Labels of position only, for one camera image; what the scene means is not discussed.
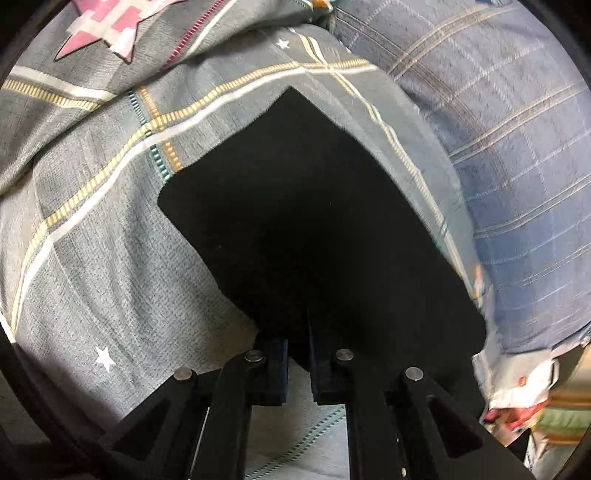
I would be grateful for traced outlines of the black pants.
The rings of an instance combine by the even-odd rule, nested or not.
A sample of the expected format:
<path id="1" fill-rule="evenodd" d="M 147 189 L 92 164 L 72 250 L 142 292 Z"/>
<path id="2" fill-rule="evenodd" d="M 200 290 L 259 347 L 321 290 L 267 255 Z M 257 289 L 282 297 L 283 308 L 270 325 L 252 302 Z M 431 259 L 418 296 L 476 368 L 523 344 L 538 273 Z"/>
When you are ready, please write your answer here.
<path id="1" fill-rule="evenodd" d="M 349 349 L 384 385 L 422 368 L 468 412 L 485 323 L 377 159 L 300 92 L 177 173 L 158 206 L 221 290 L 311 364 Z"/>

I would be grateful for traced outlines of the grey star patterned quilt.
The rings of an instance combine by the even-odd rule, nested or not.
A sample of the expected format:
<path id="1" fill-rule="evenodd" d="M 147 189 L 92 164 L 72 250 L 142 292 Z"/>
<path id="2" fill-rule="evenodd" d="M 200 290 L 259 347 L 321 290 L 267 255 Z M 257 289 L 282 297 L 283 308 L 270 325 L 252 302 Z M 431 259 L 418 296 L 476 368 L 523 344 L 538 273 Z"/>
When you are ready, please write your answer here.
<path id="1" fill-rule="evenodd" d="M 494 479 L 503 452 L 422 368 L 384 385 L 339 349 L 319 406 L 288 352 L 256 405 L 256 327 L 158 206 L 297 90 L 372 154 L 460 276 L 460 181 L 403 89 L 318 24 L 329 1 L 46 1 L 1 57 L 1 364 L 70 464 L 101 479 Z"/>

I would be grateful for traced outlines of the blue plaid pillow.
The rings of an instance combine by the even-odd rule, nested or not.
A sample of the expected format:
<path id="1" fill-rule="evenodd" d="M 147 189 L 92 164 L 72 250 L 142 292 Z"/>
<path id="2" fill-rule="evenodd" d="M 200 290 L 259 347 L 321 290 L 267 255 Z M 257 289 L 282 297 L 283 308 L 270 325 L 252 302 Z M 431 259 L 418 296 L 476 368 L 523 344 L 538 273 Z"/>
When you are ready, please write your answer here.
<path id="1" fill-rule="evenodd" d="M 462 183 L 512 353 L 590 337 L 590 91 L 517 1 L 341 1 L 332 34 L 417 104 Z"/>

